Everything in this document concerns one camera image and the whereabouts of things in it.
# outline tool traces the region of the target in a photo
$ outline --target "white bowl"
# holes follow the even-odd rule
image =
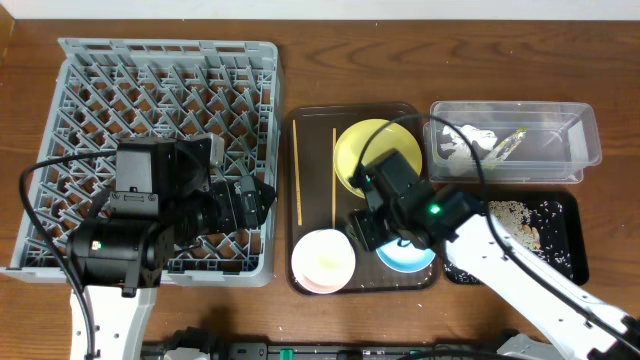
[[[338,230],[312,231],[300,239],[291,255],[298,283],[317,294],[342,289],[353,276],[356,256],[349,239]]]

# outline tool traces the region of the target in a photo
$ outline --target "transparent container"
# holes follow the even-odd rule
[[[595,114],[588,104],[515,101],[440,101],[431,114],[462,127],[491,130],[493,147],[519,129],[526,129],[521,143],[502,161],[483,160],[489,182],[502,184],[577,184],[583,169],[602,161]],[[473,161],[451,159],[452,137],[441,123],[424,126],[429,178],[432,182],[477,182]],[[489,150],[474,143],[484,159]]]

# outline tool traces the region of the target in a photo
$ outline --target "black tray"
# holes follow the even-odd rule
[[[573,195],[564,191],[492,191],[489,199],[519,201],[534,211],[531,224],[540,233],[542,250],[538,256],[576,285],[584,285],[589,280],[580,213]],[[454,284],[482,284],[451,264],[446,256],[444,270],[447,279]]]
[[[291,270],[291,254],[297,242],[305,234],[317,229],[331,228],[331,175],[333,174],[333,128],[337,137],[351,125],[366,119],[394,119],[416,113],[405,103],[307,107],[292,111],[287,116],[286,146],[288,163],[285,187],[287,200],[287,278],[291,287],[304,295],[315,295],[300,286]],[[300,195],[302,226],[298,226],[295,167],[293,161],[293,120],[296,121],[298,163],[300,166]],[[418,141],[421,150],[422,122],[414,121],[404,126]],[[345,232],[347,216],[355,209],[365,209],[366,201],[349,192],[336,179],[336,229]],[[352,241],[356,253],[356,270],[349,283],[334,294],[367,293],[397,290],[423,290],[431,287],[440,277],[438,257],[425,269],[403,274],[387,267],[375,252],[365,251]]]

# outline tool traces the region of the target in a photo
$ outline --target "yellow plate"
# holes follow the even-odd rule
[[[333,169],[342,185],[361,198],[364,198],[364,194],[360,189],[354,189],[349,185],[349,178],[353,175],[364,143],[374,131],[387,122],[388,120],[383,119],[360,121],[349,127],[336,142],[336,148],[333,152]],[[413,170],[420,174],[422,171],[420,146],[413,135],[398,124],[389,125],[373,139],[367,148],[367,153],[364,154],[362,163],[367,165],[378,156],[394,148],[407,159]]]

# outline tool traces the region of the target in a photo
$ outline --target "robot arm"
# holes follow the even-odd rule
[[[117,150],[111,216],[85,219],[67,243],[95,324],[100,359],[135,359],[155,304],[162,270],[175,246],[199,235],[255,228],[266,220],[275,190],[252,176],[211,183],[224,140],[123,139]],[[84,317],[71,296],[71,359],[87,349]]]
[[[505,242],[513,247],[515,256],[529,268],[621,334],[627,331],[623,320],[630,319],[628,314],[582,290],[515,241],[495,217],[493,222]],[[484,216],[473,215],[455,232],[458,237],[445,242],[449,260],[480,279],[518,310],[547,337],[564,359],[587,359],[595,352],[606,353],[616,343],[611,335],[587,323],[584,317],[505,258]]]
[[[630,358],[629,353],[616,357],[623,348],[618,340],[588,323],[505,255],[474,196],[451,186],[435,192],[397,151],[383,154],[358,173],[362,177],[354,182],[363,190],[368,209],[352,214],[350,220],[364,248],[375,250],[398,237],[419,249],[443,245],[455,266],[502,296],[545,334],[565,359]],[[513,256],[553,289],[625,338],[640,334],[636,320],[567,280],[515,241],[495,217],[492,220],[503,243],[513,248]]]

